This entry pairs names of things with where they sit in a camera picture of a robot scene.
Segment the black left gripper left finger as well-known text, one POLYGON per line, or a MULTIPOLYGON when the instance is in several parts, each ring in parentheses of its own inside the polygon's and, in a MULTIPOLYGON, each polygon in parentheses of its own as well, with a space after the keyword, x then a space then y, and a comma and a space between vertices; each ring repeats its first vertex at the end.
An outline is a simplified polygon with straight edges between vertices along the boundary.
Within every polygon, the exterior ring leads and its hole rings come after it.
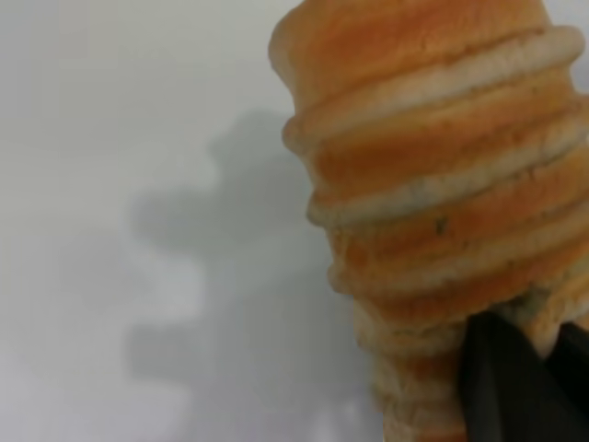
POLYGON ((467 440, 577 441, 547 360, 498 315, 472 317, 462 355, 467 440))

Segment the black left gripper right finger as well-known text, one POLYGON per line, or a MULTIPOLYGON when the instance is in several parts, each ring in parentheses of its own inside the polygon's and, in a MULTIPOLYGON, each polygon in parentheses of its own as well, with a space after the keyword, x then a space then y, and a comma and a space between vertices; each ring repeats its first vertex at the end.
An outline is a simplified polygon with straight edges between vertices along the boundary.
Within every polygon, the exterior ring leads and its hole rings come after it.
POLYGON ((588 440, 588 332, 569 322, 560 327, 547 368, 565 396, 577 441, 588 440))

